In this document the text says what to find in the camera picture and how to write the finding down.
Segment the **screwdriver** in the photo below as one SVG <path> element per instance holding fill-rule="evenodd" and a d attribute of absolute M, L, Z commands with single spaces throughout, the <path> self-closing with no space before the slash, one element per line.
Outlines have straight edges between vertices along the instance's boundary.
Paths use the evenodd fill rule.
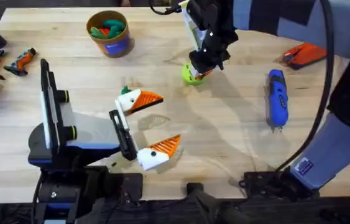
<path fill-rule="evenodd" d="M 28 72 L 24 68 L 24 65 L 29 63 L 36 53 L 37 52 L 33 48 L 26 50 L 23 54 L 18 56 L 16 61 L 11 63 L 10 66 L 4 66 L 3 68 L 15 75 L 24 76 L 28 74 Z"/>
<path fill-rule="evenodd" d="M 273 69 L 269 73 L 269 105 L 270 122 L 275 128 L 282 130 L 288 121 L 288 95 L 284 74 L 281 70 Z"/>

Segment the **black knob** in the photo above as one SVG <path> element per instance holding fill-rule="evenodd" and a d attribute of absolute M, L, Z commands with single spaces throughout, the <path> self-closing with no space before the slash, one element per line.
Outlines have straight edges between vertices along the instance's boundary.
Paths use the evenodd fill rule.
<path fill-rule="evenodd" d="M 66 141 L 76 140 L 77 131 L 75 126 L 64 127 L 65 139 Z"/>
<path fill-rule="evenodd" d="M 70 102 L 70 95 L 67 90 L 57 90 L 57 100 L 59 103 L 68 103 Z"/>

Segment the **green ball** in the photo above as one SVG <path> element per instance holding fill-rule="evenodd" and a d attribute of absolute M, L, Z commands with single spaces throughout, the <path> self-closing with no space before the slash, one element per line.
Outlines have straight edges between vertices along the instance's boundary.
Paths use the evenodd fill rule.
<path fill-rule="evenodd" d="M 194 78 L 190 73 L 190 63 L 187 63 L 182 67 L 182 79 L 189 85 L 200 85 L 204 82 L 203 80 Z"/>

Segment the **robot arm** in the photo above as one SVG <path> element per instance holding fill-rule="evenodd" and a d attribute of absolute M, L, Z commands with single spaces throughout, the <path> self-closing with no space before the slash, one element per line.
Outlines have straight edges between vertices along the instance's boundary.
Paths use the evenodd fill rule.
<path fill-rule="evenodd" d="M 329 1 L 334 15 L 335 54 L 350 58 L 350 1 Z M 326 47 L 323 13 L 317 0 L 191 0 L 187 13 L 199 30 L 209 34 L 190 53 L 191 64 L 199 75 L 216 66 L 223 69 L 223 61 L 230 58 L 227 46 L 238 40 L 235 29 L 256 30 Z"/>
<path fill-rule="evenodd" d="M 329 2 L 334 19 L 334 51 L 350 58 L 350 1 Z M 198 47 L 190 53 L 190 73 L 195 78 L 203 78 L 217 66 L 223 69 L 223 61 L 230 57 L 227 46 L 237 41 L 235 29 L 256 30 L 326 47 L 319 0 L 190 0 L 186 12 L 198 28 L 194 33 L 206 33 L 200 42 L 195 38 Z M 350 64 L 331 95 L 328 109 L 326 121 L 299 158 L 278 179 L 258 186 L 262 188 L 255 192 L 271 191 L 292 200 L 311 197 L 350 164 Z"/>

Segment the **cup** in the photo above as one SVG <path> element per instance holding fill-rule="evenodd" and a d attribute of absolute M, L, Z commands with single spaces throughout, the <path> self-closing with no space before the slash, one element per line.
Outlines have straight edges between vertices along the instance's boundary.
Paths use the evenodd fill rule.
<path fill-rule="evenodd" d="M 108 19 L 116 19 L 124 23 L 125 29 L 121 34 L 112 39 L 98 39 L 90 34 L 92 27 L 101 28 L 103 22 Z M 117 11 L 102 11 L 93 15 L 86 24 L 86 31 L 90 38 L 97 44 L 102 53 L 108 57 L 117 58 L 127 55 L 134 47 L 134 39 L 129 32 L 129 24 L 124 15 Z"/>

